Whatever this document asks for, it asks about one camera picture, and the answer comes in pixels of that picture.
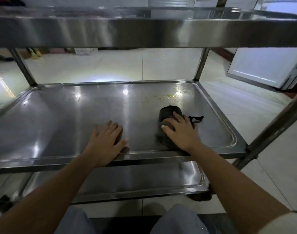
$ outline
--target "forearm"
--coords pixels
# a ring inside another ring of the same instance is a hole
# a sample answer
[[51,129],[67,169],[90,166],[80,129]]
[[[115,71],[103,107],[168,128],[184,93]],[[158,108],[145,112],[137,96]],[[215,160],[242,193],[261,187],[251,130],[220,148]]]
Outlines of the forearm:
[[283,204],[205,145],[190,152],[241,233],[256,233],[271,220],[290,212]]
[[70,202],[93,169],[75,158],[0,218],[0,233],[54,233]]

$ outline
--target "upper shelf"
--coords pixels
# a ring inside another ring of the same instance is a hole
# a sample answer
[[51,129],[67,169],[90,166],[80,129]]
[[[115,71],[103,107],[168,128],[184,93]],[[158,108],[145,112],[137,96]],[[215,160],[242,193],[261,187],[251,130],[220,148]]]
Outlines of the upper shelf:
[[214,7],[0,7],[0,47],[297,47],[297,15]]

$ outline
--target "tile floor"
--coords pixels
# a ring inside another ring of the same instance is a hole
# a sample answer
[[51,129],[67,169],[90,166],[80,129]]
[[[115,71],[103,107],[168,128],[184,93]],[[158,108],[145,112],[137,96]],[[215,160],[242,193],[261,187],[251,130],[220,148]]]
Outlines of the tile floor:
[[[43,55],[26,64],[39,83],[155,80],[193,78],[201,49],[136,49],[99,51],[93,56]],[[274,93],[228,78],[229,62],[209,53],[201,84],[248,142],[290,102]],[[0,107],[27,88],[14,62],[0,63]],[[297,210],[297,122],[244,169],[248,177],[289,209]],[[0,177],[0,183],[7,179]],[[219,213],[224,209],[216,196],[195,202],[183,195],[78,205],[88,217],[162,215],[181,203],[195,212]]]

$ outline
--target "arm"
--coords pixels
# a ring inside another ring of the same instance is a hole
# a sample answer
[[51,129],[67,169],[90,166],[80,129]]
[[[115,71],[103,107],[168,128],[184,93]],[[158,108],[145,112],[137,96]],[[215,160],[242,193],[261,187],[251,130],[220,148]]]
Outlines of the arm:
[[175,131],[162,126],[167,136],[192,155],[207,175],[221,204],[240,233],[257,233],[278,216],[290,212],[216,152],[203,145],[189,119],[174,113],[178,121],[166,119]]
[[126,145],[114,145],[122,127],[107,123],[93,130],[84,152],[0,217],[2,233],[54,233],[69,204],[95,167],[111,162]]

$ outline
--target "refrigerator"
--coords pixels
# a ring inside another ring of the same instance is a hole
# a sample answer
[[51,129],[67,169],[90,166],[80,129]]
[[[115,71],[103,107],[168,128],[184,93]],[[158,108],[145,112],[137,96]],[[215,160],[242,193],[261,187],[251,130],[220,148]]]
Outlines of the refrigerator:
[[[297,14],[297,0],[258,0],[255,9]],[[291,89],[297,83],[297,48],[238,48],[227,76],[277,90]]]

